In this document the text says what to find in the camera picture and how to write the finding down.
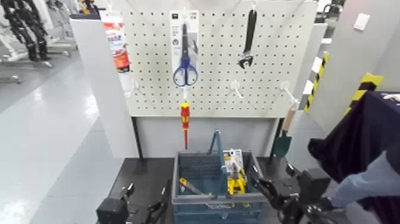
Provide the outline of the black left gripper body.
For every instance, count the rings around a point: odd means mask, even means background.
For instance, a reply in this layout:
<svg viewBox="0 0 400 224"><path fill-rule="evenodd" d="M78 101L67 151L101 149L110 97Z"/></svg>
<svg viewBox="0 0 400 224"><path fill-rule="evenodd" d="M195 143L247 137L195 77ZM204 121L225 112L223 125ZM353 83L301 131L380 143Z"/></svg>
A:
<svg viewBox="0 0 400 224"><path fill-rule="evenodd" d="M129 216L126 220L127 223L141 224L148 223L148 207L149 203L138 204L128 203Z"/></svg>

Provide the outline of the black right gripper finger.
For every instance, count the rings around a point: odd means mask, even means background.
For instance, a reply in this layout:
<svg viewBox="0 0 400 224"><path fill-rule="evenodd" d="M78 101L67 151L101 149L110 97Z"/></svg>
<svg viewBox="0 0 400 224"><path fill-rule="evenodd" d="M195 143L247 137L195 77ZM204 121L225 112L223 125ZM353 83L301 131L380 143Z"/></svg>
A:
<svg viewBox="0 0 400 224"><path fill-rule="evenodd" d="M251 167L246 171L246 175L251 184L268 199L272 208L278 208L280 205L279 194L273 181L269 179L264 179L259 176L258 169L256 167Z"/></svg>
<svg viewBox="0 0 400 224"><path fill-rule="evenodd" d="M288 161L286 162L285 171L291 178L299 179L300 171Z"/></svg>

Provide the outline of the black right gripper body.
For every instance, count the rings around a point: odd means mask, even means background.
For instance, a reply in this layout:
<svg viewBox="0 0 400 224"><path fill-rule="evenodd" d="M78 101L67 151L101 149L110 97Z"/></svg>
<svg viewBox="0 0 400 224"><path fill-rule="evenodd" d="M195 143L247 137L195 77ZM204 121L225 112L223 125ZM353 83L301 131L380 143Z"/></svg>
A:
<svg viewBox="0 0 400 224"><path fill-rule="evenodd" d="M294 193L277 196L277 218L282 224L299 224L306 214L304 194Z"/></svg>

